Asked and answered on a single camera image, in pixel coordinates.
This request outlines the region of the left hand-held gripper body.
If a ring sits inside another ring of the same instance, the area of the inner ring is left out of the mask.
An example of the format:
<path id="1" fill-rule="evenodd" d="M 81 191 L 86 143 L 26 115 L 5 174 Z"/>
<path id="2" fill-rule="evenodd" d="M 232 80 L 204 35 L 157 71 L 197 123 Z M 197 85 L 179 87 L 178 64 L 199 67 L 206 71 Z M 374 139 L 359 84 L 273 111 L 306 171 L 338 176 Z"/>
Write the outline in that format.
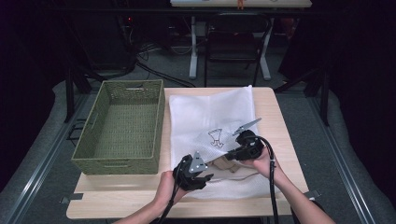
<path id="1" fill-rule="evenodd" d="M 173 178 L 175 179 L 174 189 L 194 190 L 193 184 L 199 181 L 198 177 L 201 177 L 201 173 L 206 170 L 207 165 L 198 151 L 193 155 L 188 154 L 184 156 L 173 170 Z"/>

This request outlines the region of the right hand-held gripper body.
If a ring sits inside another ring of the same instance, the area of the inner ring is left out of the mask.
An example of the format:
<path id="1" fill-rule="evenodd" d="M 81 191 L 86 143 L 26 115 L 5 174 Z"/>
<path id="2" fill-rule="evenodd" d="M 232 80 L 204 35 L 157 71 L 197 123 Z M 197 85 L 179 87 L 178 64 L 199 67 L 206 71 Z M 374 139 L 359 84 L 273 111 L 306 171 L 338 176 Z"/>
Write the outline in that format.
<path id="1" fill-rule="evenodd" d="M 258 118 L 246 123 L 233 133 L 233 135 L 236 135 L 235 141 L 239 144 L 238 148 L 245 150 L 243 155 L 246 156 L 248 160 L 257 159 L 262 154 L 263 143 L 259 136 L 250 130 L 250 127 L 261 120 L 261 118 Z"/>

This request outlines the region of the beige garment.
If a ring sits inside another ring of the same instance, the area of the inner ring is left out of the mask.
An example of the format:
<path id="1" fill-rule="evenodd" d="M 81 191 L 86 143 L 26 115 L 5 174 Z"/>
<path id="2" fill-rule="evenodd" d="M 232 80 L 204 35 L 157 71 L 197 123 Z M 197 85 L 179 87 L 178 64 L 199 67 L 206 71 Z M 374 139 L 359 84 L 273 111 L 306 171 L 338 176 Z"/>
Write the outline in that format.
<path id="1" fill-rule="evenodd" d="M 212 165 L 216 166 L 218 169 L 222 171 L 229 171 L 231 173 L 236 173 L 240 168 L 241 165 L 234 162 L 234 161 L 228 161 L 226 157 L 221 156 L 216 159 L 214 159 L 211 162 Z"/>

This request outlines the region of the white mesh laundry bag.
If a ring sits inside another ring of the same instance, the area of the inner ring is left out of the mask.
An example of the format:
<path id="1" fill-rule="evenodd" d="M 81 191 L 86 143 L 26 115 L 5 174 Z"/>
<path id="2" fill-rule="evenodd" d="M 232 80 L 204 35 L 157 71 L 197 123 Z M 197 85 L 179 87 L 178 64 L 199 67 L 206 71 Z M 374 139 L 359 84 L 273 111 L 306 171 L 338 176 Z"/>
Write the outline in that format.
<path id="1" fill-rule="evenodd" d="M 237 148 L 233 133 L 256 119 L 250 86 L 208 96 L 172 95 L 169 97 L 171 117 L 171 166 L 181 158 L 198 151 L 208 169 L 202 175 L 214 176 L 203 189 L 189 194 L 199 200 L 236 200 L 266 197 L 269 180 L 254 168 L 241 165 L 236 173 L 222 171 L 211 162 Z"/>

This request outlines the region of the green woven basket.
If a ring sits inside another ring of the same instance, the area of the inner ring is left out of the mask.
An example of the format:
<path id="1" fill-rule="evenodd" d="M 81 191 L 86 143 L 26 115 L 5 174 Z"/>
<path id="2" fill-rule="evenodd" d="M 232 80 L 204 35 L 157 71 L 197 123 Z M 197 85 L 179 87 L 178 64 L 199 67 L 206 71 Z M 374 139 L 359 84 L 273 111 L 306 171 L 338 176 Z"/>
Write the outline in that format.
<path id="1" fill-rule="evenodd" d="M 72 162 L 85 175 L 157 174 L 164 108 L 159 79 L 103 82 Z"/>

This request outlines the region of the person's right hand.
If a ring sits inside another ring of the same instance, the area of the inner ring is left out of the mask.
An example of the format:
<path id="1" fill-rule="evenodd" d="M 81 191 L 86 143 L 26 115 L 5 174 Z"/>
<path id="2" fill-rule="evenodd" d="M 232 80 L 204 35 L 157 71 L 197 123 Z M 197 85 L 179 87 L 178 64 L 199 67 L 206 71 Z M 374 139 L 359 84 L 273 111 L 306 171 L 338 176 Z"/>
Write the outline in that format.
<path id="1" fill-rule="evenodd" d="M 285 174 L 279 166 L 276 158 L 270 158 L 268 149 L 265 147 L 262 154 L 257 159 L 242 161 L 247 166 L 254 167 L 261 175 L 269 178 L 271 174 L 271 162 L 274 163 L 274 182 L 279 187 L 285 180 Z"/>

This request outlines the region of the person's left hand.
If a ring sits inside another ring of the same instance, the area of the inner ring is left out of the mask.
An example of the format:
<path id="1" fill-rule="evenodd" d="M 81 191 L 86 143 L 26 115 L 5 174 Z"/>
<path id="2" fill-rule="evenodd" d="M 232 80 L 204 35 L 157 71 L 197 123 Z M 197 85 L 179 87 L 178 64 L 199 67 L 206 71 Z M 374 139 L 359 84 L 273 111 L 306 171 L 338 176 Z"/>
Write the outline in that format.
<path id="1" fill-rule="evenodd" d="M 175 179 L 172 171 L 163 172 L 154 200 L 173 204 L 178 203 L 188 192 L 184 189 L 174 189 Z"/>

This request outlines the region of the black stand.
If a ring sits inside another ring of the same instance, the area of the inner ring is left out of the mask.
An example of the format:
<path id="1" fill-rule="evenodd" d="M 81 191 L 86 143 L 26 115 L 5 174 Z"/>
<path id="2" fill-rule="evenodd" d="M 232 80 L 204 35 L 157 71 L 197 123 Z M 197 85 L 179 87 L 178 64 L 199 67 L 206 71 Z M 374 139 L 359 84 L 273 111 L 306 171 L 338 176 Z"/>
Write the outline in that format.
<path id="1" fill-rule="evenodd" d="M 274 89 L 275 93 L 281 93 L 295 86 L 296 84 L 308 79 L 308 83 L 304 88 L 304 95 L 306 97 L 315 97 L 320 93 L 319 116 L 322 122 L 328 126 L 328 103 L 330 91 L 330 74 L 325 68 L 315 68 L 300 77 L 287 81 L 285 84 Z"/>
<path id="2" fill-rule="evenodd" d="M 92 86 L 88 79 L 92 78 L 96 81 L 103 82 L 106 80 L 105 77 L 93 72 L 92 70 L 77 65 L 69 69 L 65 73 L 65 89 L 66 89 L 66 117 L 64 122 L 67 123 L 75 113 L 74 103 L 74 87 L 83 94 L 88 94 L 92 91 Z"/>

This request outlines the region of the black folding chair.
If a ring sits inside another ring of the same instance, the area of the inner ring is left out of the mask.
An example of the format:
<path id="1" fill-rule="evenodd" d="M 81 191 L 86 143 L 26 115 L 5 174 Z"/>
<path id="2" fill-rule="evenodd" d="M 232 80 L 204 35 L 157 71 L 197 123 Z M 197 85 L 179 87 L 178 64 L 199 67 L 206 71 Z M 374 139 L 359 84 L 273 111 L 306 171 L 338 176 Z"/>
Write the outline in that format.
<path id="1" fill-rule="evenodd" d="M 261 13 L 223 12 L 205 25 L 204 86 L 210 79 L 209 63 L 255 63 L 252 86 L 257 83 L 265 38 L 271 19 Z"/>

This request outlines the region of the white desk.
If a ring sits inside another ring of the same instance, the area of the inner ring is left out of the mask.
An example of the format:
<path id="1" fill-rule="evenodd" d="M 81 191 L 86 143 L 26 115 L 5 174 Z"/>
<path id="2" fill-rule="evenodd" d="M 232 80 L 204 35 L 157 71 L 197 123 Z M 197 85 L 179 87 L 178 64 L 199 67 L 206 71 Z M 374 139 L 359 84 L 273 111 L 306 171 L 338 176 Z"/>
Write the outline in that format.
<path id="1" fill-rule="evenodd" d="M 213 8 L 234 8 L 237 9 L 237 0 L 170 0 L 172 7 L 213 7 Z M 244 0 L 244 9 L 251 8 L 297 8 L 305 9 L 312 6 L 311 0 Z M 196 18 L 191 16 L 191 63 L 190 63 L 190 79 L 197 78 L 197 65 L 198 65 L 198 54 L 197 54 L 197 41 L 196 41 Z M 262 70 L 262 76 L 264 80 L 271 80 L 271 74 L 265 59 L 265 52 L 268 46 L 270 37 L 265 37 L 264 52 L 262 53 L 260 68 Z"/>

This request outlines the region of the dark equipment cabinet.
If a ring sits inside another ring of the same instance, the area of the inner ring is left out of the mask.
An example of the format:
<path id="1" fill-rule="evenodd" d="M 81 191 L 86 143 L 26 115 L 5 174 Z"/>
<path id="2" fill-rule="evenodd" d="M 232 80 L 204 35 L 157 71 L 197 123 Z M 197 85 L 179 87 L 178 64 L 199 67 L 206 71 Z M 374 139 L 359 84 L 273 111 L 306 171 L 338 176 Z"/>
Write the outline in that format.
<path id="1" fill-rule="evenodd" d="M 117 9 L 128 0 L 68 0 L 74 8 Z M 72 16 L 78 38 L 94 70 L 134 70 L 135 56 L 129 42 L 131 25 L 125 16 L 82 13 Z"/>

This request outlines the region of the grey table bracket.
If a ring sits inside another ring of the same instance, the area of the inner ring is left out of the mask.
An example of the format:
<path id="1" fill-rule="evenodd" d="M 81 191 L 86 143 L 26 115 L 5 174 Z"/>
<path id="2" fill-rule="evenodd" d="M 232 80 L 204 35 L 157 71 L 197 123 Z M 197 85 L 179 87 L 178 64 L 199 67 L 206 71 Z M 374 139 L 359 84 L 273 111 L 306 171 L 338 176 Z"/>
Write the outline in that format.
<path id="1" fill-rule="evenodd" d="M 316 198 L 321 196 L 321 193 L 318 190 L 310 190 L 304 193 L 304 196 L 311 201 L 314 201 Z"/>
<path id="2" fill-rule="evenodd" d="M 71 201 L 81 200 L 83 198 L 82 193 L 72 193 L 68 196 L 63 196 L 60 200 L 61 204 L 69 204 Z"/>

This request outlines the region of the metal floor rail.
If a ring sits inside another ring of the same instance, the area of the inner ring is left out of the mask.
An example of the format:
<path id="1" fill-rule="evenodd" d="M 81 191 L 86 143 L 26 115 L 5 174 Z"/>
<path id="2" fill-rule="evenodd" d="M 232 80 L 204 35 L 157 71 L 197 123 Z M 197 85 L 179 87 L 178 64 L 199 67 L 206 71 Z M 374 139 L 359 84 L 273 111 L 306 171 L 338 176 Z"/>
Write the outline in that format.
<path id="1" fill-rule="evenodd" d="M 79 169 L 71 162 L 75 147 L 66 135 L 77 119 L 85 119 L 91 95 L 77 98 L 76 112 L 64 122 L 64 99 L 55 106 L 6 189 L 0 194 L 2 224 L 82 224 L 66 216 L 63 196 L 74 193 Z"/>
<path id="2" fill-rule="evenodd" d="M 342 151 L 338 146 L 334 135 L 332 134 L 331 128 L 327 126 L 321 118 L 319 113 L 320 106 L 317 99 L 315 97 L 308 97 L 307 102 L 309 103 L 311 110 L 314 112 L 319 126 L 330 145 L 330 152 L 332 154 L 333 162 L 346 188 L 349 199 L 352 202 L 361 221 L 361 224 L 376 224 L 373 214 L 361 194 L 361 189 L 358 187 L 357 182 L 355 181 L 355 178 L 353 177 L 347 165 L 347 161 L 345 160 L 345 157 L 342 154 Z"/>

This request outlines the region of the black horizontal frame bar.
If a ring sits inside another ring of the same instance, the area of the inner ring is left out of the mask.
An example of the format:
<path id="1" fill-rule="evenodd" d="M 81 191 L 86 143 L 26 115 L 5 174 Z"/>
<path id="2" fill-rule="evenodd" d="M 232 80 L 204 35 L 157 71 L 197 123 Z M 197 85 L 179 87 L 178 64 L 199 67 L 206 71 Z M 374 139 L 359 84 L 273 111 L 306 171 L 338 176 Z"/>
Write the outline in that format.
<path id="1" fill-rule="evenodd" d="M 46 8 L 48 13 L 55 14 L 103 14 L 103 15 L 170 15 L 170 16 L 208 16 L 220 12 L 236 13 L 237 9 L 227 7 L 165 7 L 165 8 Z M 338 18 L 351 16 L 353 12 L 359 15 L 385 15 L 396 20 L 396 6 L 375 9 L 369 7 L 359 12 L 356 8 L 347 7 L 340 10 L 296 9 L 296 8 L 247 8 L 247 13 L 261 13 L 273 18 Z"/>

